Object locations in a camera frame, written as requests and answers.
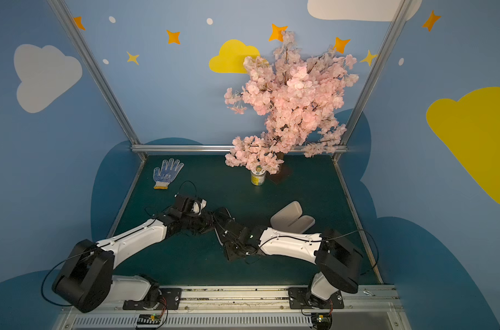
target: glove cuff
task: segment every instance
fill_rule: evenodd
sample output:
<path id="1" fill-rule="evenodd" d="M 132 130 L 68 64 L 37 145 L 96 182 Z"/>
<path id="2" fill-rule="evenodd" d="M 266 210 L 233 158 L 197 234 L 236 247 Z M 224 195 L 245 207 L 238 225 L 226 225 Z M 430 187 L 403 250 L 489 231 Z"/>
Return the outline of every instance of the glove cuff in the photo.
<path id="1" fill-rule="evenodd" d="M 167 186 L 169 186 L 169 182 L 156 181 L 154 189 L 167 189 Z"/>

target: work glove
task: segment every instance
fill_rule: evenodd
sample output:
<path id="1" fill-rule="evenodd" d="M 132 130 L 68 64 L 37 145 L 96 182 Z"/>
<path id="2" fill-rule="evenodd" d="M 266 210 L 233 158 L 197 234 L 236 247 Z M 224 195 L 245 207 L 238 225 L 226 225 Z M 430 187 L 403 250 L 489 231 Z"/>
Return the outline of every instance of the work glove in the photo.
<path id="1" fill-rule="evenodd" d="M 180 160 L 178 159 L 176 161 L 172 158 L 170 158 L 169 161 L 164 159 L 162 166 L 154 169 L 154 189 L 167 189 L 169 183 L 175 180 L 176 176 L 183 167 L 184 163 L 180 163 Z"/>

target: mounting plate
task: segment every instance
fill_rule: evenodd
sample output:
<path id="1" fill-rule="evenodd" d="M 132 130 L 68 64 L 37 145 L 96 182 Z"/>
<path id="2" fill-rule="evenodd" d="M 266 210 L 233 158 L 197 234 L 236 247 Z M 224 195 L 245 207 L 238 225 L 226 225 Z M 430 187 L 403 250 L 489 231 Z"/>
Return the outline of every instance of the mounting plate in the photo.
<path id="1" fill-rule="evenodd" d="M 312 309 L 306 299 L 306 293 L 308 288 L 288 288 L 288 303 L 290 309 Z M 343 298 L 342 292 L 336 291 L 331 295 L 330 300 L 332 301 L 333 309 L 343 309 Z M 326 303 L 321 309 L 331 309 L 331 304 Z"/>

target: white cloud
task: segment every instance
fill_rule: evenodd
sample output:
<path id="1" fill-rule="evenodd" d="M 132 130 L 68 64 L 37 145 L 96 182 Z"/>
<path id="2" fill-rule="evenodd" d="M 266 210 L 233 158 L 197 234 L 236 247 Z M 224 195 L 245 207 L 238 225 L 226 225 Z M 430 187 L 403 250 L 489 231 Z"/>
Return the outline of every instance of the white cloud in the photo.
<path id="1" fill-rule="evenodd" d="M 412 0 L 406 19 L 412 18 L 422 0 Z M 400 0 L 308 0 L 308 13 L 320 20 L 390 22 Z"/>
<path id="2" fill-rule="evenodd" d="M 54 46 L 20 45 L 14 62 L 22 81 L 17 88 L 17 100 L 31 114 L 43 110 L 74 86 L 83 72 L 76 58 L 65 56 Z"/>

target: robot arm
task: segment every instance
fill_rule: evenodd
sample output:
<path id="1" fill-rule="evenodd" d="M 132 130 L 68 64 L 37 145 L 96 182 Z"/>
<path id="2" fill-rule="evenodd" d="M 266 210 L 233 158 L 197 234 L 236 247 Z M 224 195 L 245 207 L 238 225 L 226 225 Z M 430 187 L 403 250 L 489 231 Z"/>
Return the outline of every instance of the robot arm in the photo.
<path id="1" fill-rule="evenodd" d="M 362 254 L 351 242 L 333 230 L 316 234 L 294 234 L 273 228 L 252 229 L 234 218 L 217 212 L 205 212 L 206 201 L 181 195 L 167 213 L 149 219 L 120 235 L 93 243 L 84 240 L 75 245 L 52 290 L 78 308 L 89 312 L 104 300 L 149 300 L 156 303 L 158 284 L 142 277 L 113 277 L 124 260 L 142 249 L 163 241 L 182 229 L 203 234 L 215 229 L 228 260 L 252 254 L 285 255 L 318 266 L 307 291 L 309 305 L 322 308 L 336 291 L 358 291 Z"/>
<path id="2" fill-rule="evenodd" d="M 123 234 L 96 242 L 96 246 L 114 255 L 114 269 L 131 255 L 163 241 L 166 234 L 167 226 L 162 221 L 149 219 Z"/>
<path id="3" fill-rule="evenodd" d="M 120 235 L 93 243 L 77 243 L 55 278 L 52 290 L 81 312 L 87 313 L 107 300 L 155 299 L 154 281 L 141 277 L 113 277 L 120 263 L 142 249 L 161 242 L 182 229 L 204 233 L 213 229 L 206 201 L 178 195 L 168 214 L 149 219 Z"/>

